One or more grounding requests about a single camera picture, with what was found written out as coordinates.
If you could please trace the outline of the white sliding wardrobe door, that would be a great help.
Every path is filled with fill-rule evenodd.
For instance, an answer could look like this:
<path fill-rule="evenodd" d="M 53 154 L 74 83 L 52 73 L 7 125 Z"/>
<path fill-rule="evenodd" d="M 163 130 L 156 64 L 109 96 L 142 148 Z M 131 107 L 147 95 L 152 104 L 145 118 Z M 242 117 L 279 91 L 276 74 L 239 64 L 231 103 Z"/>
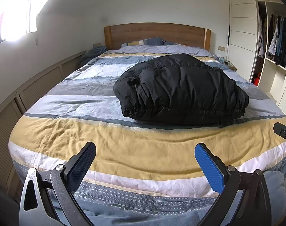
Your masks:
<path fill-rule="evenodd" d="M 258 39 L 256 0 L 229 0 L 229 15 L 227 60 L 241 77 L 250 81 Z"/>

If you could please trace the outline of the striped pillow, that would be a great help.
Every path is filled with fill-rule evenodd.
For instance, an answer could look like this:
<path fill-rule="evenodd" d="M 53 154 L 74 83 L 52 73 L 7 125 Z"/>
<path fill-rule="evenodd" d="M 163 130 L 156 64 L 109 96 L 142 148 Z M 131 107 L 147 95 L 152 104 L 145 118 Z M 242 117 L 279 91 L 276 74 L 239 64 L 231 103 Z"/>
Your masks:
<path fill-rule="evenodd" d="M 147 39 L 142 39 L 142 40 L 137 40 L 137 41 L 132 41 L 132 42 L 125 42 L 121 44 L 121 48 L 127 47 L 127 46 L 136 46 L 136 45 L 161 46 L 164 44 L 165 44 L 164 39 L 160 37 L 154 37 L 154 38 L 147 38 Z"/>

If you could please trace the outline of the beige radiator cover cabinet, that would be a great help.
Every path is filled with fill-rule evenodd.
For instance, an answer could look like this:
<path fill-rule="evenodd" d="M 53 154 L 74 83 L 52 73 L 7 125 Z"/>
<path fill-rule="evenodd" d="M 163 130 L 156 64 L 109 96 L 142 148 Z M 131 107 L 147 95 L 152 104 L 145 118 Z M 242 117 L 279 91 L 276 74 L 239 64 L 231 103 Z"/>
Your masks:
<path fill-rule="evenodd" d="M 11 131 L 21 116 L 52 87 L 78 69 L 84 51 L 63 59 L 33 76 L 0 104 L 0 193 L 17 201 L 21 182 L 9 151 Z"/>

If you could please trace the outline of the wooden bedside table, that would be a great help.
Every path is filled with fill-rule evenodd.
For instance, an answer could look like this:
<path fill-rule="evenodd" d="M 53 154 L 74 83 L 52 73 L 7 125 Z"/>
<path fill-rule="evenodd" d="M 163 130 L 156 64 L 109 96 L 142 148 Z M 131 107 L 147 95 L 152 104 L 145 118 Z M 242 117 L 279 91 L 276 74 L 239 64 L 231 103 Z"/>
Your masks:
<path fill-rule="evenodd" d="M 225 59 L 224 57 L 222 56 L 219 56 L 219 55 L 214 55 L 214 58 L 219 61 L 220 63 L 226 65 L 230 70 L 233 70 L 234 72 L 237 71 L 237 68 L 232 64 L 230 63 L 229 61 L 227 61 L 227 59 Z"/>

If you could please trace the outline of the red bag in wardrobe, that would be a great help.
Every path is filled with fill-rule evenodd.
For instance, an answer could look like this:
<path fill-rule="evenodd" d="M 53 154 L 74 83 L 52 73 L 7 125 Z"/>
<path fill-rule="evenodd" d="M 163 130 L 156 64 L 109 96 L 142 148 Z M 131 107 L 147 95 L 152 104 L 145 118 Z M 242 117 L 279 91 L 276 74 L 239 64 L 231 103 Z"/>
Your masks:
<path fill-rule="evenodd" d="M 259 81 L 260 81 L 260 77 L 261 77 L 261 73 L 254 73 L 253 77 L 252 77 L 252 83 L 255 86 L 259 85 Z"/>

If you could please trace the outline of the hanging clothes in wardrobe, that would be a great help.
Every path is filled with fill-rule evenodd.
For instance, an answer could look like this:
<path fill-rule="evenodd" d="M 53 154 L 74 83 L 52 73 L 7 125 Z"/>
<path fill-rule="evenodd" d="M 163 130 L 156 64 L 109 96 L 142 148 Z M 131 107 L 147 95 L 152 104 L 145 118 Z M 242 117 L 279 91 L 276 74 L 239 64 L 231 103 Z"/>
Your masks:
<path fill-rule="evenodd" d="M 272 14 L 267 22 L 266 15 L 260 17 L 258 57 L 267 58 L 286 69 L 286 17 Z"/>

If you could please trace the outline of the wooden headboard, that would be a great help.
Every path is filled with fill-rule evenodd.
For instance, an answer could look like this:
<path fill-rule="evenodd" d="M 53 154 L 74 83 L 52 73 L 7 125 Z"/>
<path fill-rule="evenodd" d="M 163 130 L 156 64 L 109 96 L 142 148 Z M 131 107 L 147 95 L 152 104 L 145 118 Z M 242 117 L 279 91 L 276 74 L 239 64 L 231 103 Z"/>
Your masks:
<path fill-rule="evenodd" d="M 117 50 L 121 44 L 159 37 L 166 41 L 210 50 L 211 30 L 184 24 L 142 22 L 104 27 L 105 46 Z"/>

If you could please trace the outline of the dark blue-grey blanket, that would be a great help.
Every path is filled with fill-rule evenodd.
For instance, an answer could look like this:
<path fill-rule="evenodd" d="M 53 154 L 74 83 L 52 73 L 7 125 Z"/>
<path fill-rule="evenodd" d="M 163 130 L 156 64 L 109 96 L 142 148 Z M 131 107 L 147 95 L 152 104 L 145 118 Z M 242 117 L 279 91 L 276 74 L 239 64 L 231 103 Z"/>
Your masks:
<path fill-rule="evenodd" d="M 83 54 L 82 58 L 80 59 L 80 62 L 78 64 L 79 67 L 83 67 L 85 64 L 87 64 L 90 60 L 100 56 L 104 52 L 106 52 L 108 48 L 106 46 L 97 46 L 90 49 L 88 52 Z"/>

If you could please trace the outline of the open white wardrobe shelving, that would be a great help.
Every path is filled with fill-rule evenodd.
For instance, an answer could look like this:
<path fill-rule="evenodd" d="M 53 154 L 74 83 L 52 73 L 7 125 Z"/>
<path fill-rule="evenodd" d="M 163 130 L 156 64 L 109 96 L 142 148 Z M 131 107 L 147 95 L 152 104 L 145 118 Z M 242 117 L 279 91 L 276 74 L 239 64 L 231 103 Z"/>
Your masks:
<path fill-rule="evenodd" d="M 259 42 L 252 82 L 286 115 L 286 6 L 257 0 Z"/>

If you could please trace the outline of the bright window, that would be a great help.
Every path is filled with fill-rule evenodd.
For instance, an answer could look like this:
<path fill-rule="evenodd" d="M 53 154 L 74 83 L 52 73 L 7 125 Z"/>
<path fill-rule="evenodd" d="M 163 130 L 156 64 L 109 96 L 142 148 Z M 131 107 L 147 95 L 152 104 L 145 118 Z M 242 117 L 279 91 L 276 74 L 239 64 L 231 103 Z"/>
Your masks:
<path fill-rule="evenodd" d="M 48 0 L 0 0 L 0 43 L 37 31 L 37 18 Z"/>

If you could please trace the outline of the striped duvet cover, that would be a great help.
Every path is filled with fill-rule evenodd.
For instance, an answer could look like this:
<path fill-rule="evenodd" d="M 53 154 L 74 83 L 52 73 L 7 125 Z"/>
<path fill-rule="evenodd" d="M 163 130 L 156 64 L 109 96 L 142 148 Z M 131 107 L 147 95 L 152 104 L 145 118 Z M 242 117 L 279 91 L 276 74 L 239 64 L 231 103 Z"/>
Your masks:
<path fill-rule="evenodd" d="M 205 128 L 124 117 L 115 81 L 140 62 L 172 53 L 222 69 L 248 94 L 244 116 Z M 217 197 L 194 156 L 203 142 L 239 171 L 264 171 L 276 224 L 286 214 L 286 141 L 273 126 L 285 120 L 267 94 L 204 50 L 133 46 L 92 59 L 53 87 L 19 119 L 8 148 L 25 180 L 30 168 L 52 170 L 93 142 L 96 157 L 75 198 L 95 225 L 196 225 Z"/>

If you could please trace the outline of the black puffer jacket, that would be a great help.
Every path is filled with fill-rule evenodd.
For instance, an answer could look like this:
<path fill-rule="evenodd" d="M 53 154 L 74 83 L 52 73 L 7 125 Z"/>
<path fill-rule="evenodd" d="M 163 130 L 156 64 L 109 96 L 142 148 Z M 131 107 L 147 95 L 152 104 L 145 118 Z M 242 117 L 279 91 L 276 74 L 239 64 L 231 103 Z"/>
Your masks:
<path fill-rule="evenodd" d="M 163 125 L 223 125 L 245 114 L 247 93 L 223 70 L 188 54 L 136 64 L 114 83 L 124 117 Z"/>

